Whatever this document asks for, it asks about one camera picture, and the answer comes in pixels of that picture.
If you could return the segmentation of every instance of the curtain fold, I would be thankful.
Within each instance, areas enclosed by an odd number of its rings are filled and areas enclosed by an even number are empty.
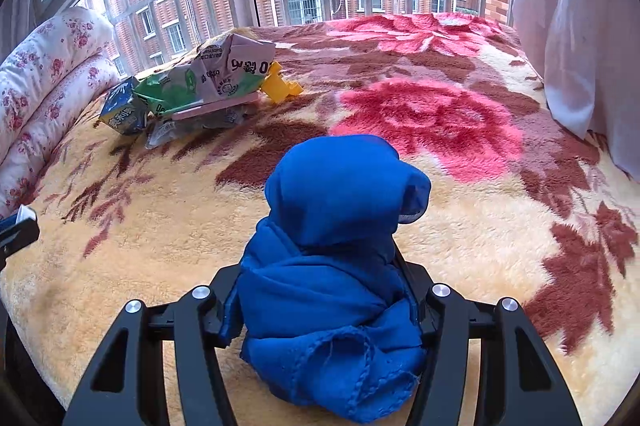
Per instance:
[[[553,117],[640,180],[640,0],[514,0],[513,19]]]
[[[35,28],[33,0],[4,0],[0,6],[0,63]]]

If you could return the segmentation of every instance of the folded blue garment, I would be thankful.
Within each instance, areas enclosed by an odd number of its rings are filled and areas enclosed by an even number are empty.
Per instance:
[[[241,357],[274,395],[365,423],[412,394],[426,352],[392,234],[423,215],[430,189],[372,135],[318,137],[282,158],[235,287]]]

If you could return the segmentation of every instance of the blue snack package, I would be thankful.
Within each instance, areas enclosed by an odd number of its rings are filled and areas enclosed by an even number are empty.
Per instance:
[[[133,76],[116,85],[107,94],[98,119],[123,135],[142,132],[148,107],[134,95],[138,80]]]

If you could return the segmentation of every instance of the fuzzy blanket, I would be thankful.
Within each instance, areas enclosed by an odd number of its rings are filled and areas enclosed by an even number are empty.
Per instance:
[[[1,296],[62,403],[127,300],[173,301],[238,261],[287,149],[367,132],[433,183],[427,213],[396,234],[406,259],[467,298],[522,302],[584,426],[602,426],[640,370],[640,186],[601,136],[581,141],[553,121],[514,31],[441,14],[257,33],[277,42],[303,95],[151,151],[144,137],[98,123],[98,99],[28,194],[42,234],[9,260]],[[239,425],[346,424],[272,396],[240,344],[218,354]],[[463,426],[473,422],[478,354],[473,343]],[[174,364],[168,349],[170,414],[182,424]],[[404,425],[409,408],[379,424]]]

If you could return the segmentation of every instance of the yellow plastic piece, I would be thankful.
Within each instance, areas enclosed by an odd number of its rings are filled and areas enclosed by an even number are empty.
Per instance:
[[[275,104],[282,103],[287,96],[298,96],[303,88],[298,82],[282,79],[282,65],[273,61],[260,90],[267,94]]]

